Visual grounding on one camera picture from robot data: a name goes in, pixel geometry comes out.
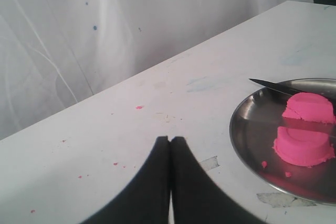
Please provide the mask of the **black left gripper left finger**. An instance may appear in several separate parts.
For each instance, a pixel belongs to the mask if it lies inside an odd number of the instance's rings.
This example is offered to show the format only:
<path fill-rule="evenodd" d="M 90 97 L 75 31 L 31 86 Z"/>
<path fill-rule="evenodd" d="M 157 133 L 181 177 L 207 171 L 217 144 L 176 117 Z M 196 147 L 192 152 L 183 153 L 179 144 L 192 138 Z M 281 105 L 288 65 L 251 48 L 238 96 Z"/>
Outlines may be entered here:
<path fill-rule="evenodd" d="M 169 206 L 170 142 L 160 136 L 127 186 L 83 223 L 168 223 Z"/>

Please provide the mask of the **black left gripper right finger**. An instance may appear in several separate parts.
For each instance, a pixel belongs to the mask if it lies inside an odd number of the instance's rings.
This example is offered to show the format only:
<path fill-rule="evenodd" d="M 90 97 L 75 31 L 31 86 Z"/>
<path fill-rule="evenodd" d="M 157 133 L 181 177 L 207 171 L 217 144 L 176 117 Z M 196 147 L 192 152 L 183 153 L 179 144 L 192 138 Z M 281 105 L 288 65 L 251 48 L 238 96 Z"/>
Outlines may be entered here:
<path fill-rule="evenodd" d="M 263 223 L 210 179 L 185 138 L 171 140 L 170 155 L 175 223 Z"/>

